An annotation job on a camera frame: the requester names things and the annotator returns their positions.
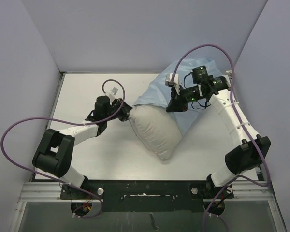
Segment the white pillow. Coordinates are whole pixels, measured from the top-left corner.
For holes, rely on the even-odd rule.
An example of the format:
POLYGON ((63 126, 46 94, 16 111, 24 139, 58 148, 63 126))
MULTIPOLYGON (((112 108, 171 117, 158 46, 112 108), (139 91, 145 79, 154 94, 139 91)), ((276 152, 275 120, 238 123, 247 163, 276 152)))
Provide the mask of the white pillow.
POLYGON ((176 121, 162 107, 137 105, 130 111, 129 122, 139 140, 160 160, 168 160, 182 139, 176 121))

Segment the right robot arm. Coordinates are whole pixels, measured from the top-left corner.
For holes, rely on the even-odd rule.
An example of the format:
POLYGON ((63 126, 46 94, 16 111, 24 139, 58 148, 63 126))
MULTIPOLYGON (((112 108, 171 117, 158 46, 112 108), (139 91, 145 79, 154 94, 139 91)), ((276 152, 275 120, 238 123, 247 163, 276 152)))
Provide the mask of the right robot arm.
POLYGON ((171 100, 167 112, 185 112, 188 104, 205 99, 218 112, 235 145, 225 155, 223 165, 209 175, 205 191, 215 198, 223 192, 223 186, 240 174, 263 163, 271 142, 262 137, 250 124, 231 92, 231 83, 225 75, 213 77, 205 66, 194 68, 190 75, 194 86, 183 88, 178 74, 166 75, 165 84, 171 87, 171 100))

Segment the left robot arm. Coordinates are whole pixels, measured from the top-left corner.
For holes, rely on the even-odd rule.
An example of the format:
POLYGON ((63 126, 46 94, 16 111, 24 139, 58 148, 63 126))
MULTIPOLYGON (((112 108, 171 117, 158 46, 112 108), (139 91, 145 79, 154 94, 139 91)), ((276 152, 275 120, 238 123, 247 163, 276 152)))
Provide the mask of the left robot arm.
POLYGON ((94 109, 80 126, 63 130, 47 129, 32 160, 34 167, 71 184, 72 194, 82 199, 88 195, 88 178, 71 166, 73 149, 87 139, 101 135, 108 121, 129 119, 132 107, 122 98, 99 96, 94 109))

